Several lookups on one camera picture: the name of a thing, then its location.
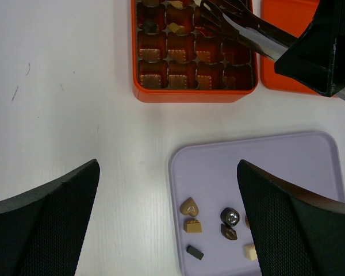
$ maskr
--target gold heart-shaped chocolate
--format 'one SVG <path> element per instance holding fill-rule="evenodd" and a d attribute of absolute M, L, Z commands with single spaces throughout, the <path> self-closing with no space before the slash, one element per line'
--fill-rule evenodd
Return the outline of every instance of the gold heart-shaped chocolate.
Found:
<path fill-rule="evenodd" d="M 200 210 L 198 209 L 198 206 L 194 202 L 194 200 L 190 197 L 180 206 L 180 212 L 184 216 L 189 215 L 192 217 L 196 217 L 199 214 Z"/>

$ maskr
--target white chocolate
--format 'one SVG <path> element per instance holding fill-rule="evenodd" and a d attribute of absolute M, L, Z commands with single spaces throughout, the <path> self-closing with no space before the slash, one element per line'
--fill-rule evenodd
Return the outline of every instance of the white chocolate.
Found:
<path fill-rule="evenodd" d="M 248 260 L 257 260 L 257 252 L 255 251 L 254 243 L 244 246 L 244 253 Z"/>

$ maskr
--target plastic chocolate tray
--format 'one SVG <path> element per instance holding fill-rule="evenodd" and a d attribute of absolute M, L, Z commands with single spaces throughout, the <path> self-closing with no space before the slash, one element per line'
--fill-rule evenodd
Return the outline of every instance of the plastic chocolate tray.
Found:
<path fill-rule="evenodd" d="M 286 181 L 333 200 L 345 202 L 337 145 L 324 132 L 309 132 L 262 139 L 196 145 L 178 151 L 170 162 L 170 187 L 179 262 L 184 276 L 260 276 L 259 263 L 244 256 L 253 243 L 245 224 L 245 209 L 236 180 L 241 159 Z M 199 208 L 193 219 L 202 233 L 187 233 L 179 208 L 189 197 Z M 220 232 L 220 213 L 237 210 L 240 221 L 233 228 L 237 240 Z M 201 260 L 186 250 L 193 246 Z"/>
<path fill-rule="evenodd" d="M 132 18 L 139 100 L 234 102 L 257 86 L 255 53 L 207 31 L 193 0 L 132 0 Z"/>

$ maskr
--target black plastic bracket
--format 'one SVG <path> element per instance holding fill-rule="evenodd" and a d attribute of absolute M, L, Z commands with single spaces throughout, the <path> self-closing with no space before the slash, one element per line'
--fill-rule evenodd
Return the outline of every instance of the black plastic bracket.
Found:
<path fill-rule="evenodd" d="M 345 0 L 320 0 L 313 21 L 275 72 L 331 97 L 345 88 Z"/>

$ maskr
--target scratch mark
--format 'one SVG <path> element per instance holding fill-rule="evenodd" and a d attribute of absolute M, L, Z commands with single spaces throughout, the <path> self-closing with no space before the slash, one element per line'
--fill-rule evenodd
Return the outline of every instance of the scratch mark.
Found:
<path fill-rule="evenodd" d="M 26 76 L 28 76 L 29 71 L 30 71 L 30 63 L 28 63 L 28 72 L 27 72 L 27 74 L 25 74 Z"/>
<path fill-rule="evenodd" d="M 14 98 L 16 97 L 17 92 L 18 92 L 18 88 L 19 88 L 19 86 L 17 86 L 17 89 L 16 89 L 16 91 L 14 92 L 14 96 L 13 96 L 13 98 L 11 99 L 11 102 L 13 102 Z"/>

